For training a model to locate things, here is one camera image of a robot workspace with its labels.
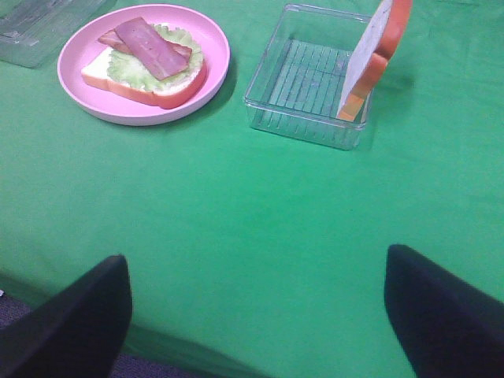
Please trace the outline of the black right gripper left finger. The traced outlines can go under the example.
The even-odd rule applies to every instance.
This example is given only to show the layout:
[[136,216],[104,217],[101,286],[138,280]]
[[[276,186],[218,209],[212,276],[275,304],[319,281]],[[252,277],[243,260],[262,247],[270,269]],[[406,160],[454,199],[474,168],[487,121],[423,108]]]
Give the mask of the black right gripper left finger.
[[106,258],[1,331],[3,377],[107,377],[132,318],[124,256]]

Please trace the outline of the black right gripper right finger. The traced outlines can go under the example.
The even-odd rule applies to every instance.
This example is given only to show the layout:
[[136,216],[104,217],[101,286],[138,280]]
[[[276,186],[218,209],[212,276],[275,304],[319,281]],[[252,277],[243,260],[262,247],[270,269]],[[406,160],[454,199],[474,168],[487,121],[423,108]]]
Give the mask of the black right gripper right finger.
[[387,250],[384,305],[418,377],[501,377],[503,304],[406,245]]

